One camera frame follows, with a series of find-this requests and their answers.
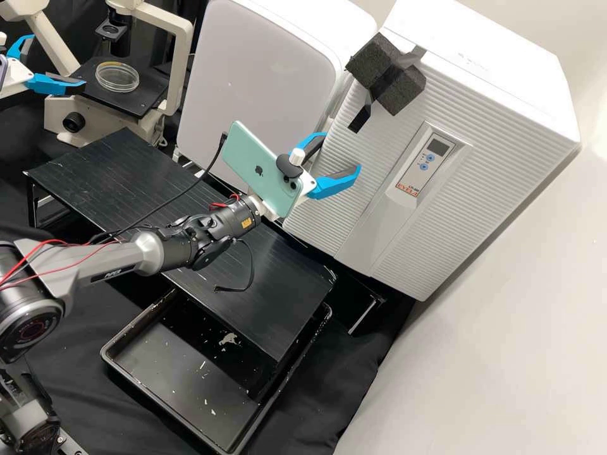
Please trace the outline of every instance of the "ribbed white panel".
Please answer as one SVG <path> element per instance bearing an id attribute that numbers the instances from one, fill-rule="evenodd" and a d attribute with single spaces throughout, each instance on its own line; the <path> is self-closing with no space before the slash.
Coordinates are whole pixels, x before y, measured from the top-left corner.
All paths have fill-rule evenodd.
<path id="1" fill-rule="evenodd" d="M 459 165 L 440 176 L 438 191 L 423 199 L 387 249 L 374 258 L 371 272 L 425 300 L 577 144 L 430 68 L 420 68 L 427 76 L 423 94 L 396 117 L 374 103 L 370 120 L 358 134 L 348 125 L 364 103 L 365 90 L 353 85 L 314 173 L 360 162 L 360 178 L 340 195 L 301 205 L 285 226 L 332 255 L 340 248 L 356 248 L 348 244 L 348 235 L 374 195 L 386 189 L 387 175 L 417 129 L 430 122 L 472 148 Z M 389 219 L 390 214 L 371 216 Z"/>
<path id="2" fill-rule="evenodd" d="M 331 255 L 340 249 L 421 125 L 419 115 L 393 117 L 376 102 L 371 118 L 354 134 L 348 125 L 365 104 L 365 97 L 364 88 L 354 82 L 312 168 L 312 174 L 318 176 L 359 163 L 358 180 L 337 196 L 300 205 L 285 221 L 287 231 Z"/>

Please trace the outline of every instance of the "robotic arm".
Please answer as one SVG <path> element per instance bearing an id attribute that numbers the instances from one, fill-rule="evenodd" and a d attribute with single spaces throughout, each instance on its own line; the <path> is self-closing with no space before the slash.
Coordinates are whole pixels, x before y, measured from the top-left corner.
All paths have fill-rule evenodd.
<path id="1" fill-rule="evenodd" d="M 252 198 L 244 196 L 210 214 L 138 232 L 126 243 L 0 243 L 0 277 L 20 270 L 21 258 L 33 257 L 0 284 L 0 438 L 16 453 L 55 454 L 61 446 L 61 453 L 85 455 L 61 430 L 50 397 L 23 355 L 67 316 L 76 289 L 128 272 L 148 276 L 179 267 L 202 269 L 260 222 Z"/>
<path id="2" fill-rule="evenodd" d="M 12 363 L 71 312 L 78 288 L 129 272 L 149 276 L 179 267 L 200 270 L 258 226 L 250 196 L 210 214 L 186 216 L 166 228 L 138 232 L 126 243 L 52 246 L 22 239 L 0 244 L 0 276 L 33 254 L 28 267 L 0 284 L 0 361 Z"/>

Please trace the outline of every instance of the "black tray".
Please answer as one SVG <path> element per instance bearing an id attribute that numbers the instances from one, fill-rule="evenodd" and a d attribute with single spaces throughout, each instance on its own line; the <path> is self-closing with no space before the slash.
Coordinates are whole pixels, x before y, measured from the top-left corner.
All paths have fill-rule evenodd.
<path id="1" fill-rule="evenodd" d="M 195 333 L 192 324 L 179 324 L 188 312 L 198 312 Z M 220 336 L 228 331 L 218 332 L 217 322 L 177 290 L 114 336 L 101 349 L 101 357 L 217 453 L 239 454 L 330 317 L 330 307 L 321 305 L 284 367 L 254 398 L 216 365 L 217 356 L 230 356 L 255 375 L 248 358 L 251 351 L 238 341 L 220 345 L 218 339 L 222 341 Z M 199 342 L 191 343 L 196 337 Z M 206 346 L 217 349 L 213 352 Z"/>

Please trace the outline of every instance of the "mint green smartphone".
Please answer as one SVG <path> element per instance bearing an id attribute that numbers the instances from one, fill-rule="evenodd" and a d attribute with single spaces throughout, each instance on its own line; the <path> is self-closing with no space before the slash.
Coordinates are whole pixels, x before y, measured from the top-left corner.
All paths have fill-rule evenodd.
<path id="1" fill-rule="evenodd" d="M 221 149 L 221 157 L 280 217 L 286 217 L 302 192 L 302 182 L 285 182 L 276 167 L 276 155 L 246 126 L 235 121 Z"/>

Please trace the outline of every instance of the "black cable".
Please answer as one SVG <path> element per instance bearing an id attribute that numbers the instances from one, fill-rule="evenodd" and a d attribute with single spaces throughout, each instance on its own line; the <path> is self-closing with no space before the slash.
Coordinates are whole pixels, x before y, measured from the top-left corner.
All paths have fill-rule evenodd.
<path id="1" fill-rule="evenodd" d="M 215 293 L 218 293 L 218 292 L 244 292 L 248 288 L 251 287 L 251 284 L 253 284 L 253 280 L 255 279 L 255 265 L 254 265 L 254 260 L 253 260 L 253 250 L 251 250 L 251 247 L 244 240 L 236 239 L 236 241 L 242 243 L 243 245 L 245 245 L 247 247 L 248 254 L 251 258 L 251 268 L 250 268 L 251 273 L 248 276 L 248 283 L 244 288 L 225 288 L 224 286 L 218 286 L 216 284 L 215 289 L 213 289 L 213 292 L 215 292 Z"/>
<path id="2" fill-rule="evenodd" d="M 154 209 L 150 210 L 148 213 L 146 213 L 142 217 L 139 217 L 136 221 L 133 221 L 127 227 L 124 227 L 123 229 L 120 229 L 118 232 L 115 232 L 115 233 L 103 233 L 103 234 L 105 234 L 106 236 L 109 236 L 110 238 L 111 237 L 118 237 L 119 235 L 124 234 L 125 232 L 127 232 L 129 229 L 133 229 L 137 224 L 141 223 L 144 219 L 146 219 L 146 218 L 150 217 L 151 215 L 155 214 L 161 208 L 169 205 L 174 200 L 176 200 L 176 199 L 180 198 L 181 196 L 183 196 L 185 193 L 187 193 L 188 191 L 190 191 L 194 186 L 196 186 L 197 184 L 199 184 L 206 174 L 210 173 L 211 168 L 213 167 L 213 165 L 217 161 L 217 158 L 219 158 L 219 153 L 220 152 L 221 152 L 221 146 L 217 149 L 217 152 L 215 153 L 215 156 L 211 160 L 211 163 L 209 164 L 209 167 L 207 167 L 207 169 L 204 170 L 204 172 L 200 175 L 200 177 L 198 177 L 196 179 L 196 181 L 193 182 L 190 186 L 188 186 L 185 190 L 179 192 L 179 194 L 173 196 L 169 200 L 163 202 L 162 204 L 158 205 Z"/>
<path id="3" fill-rule="evenodd" d="M 133 226 L 131 227 L 131 229 L 153 229 L 154 227 L 151 224 L 140 224 L 138 226 Z M 97 240 L 99 240 L 100 238 L 106 237 L 106 236 L 112 236 L 114 237 L 116 235 L 116 233 L 120 232 L 119 229 L 115 230 L 115 231 L 110 231 L 110 232 L 102 232 L 99 234 L 95 234 L 93 235 L 93 237 L 91 237 L 89 239 L 88 242 L 86 242 L 83 246 L 87 246 L 87 245 L 95 245 L 95 242 Z"/>

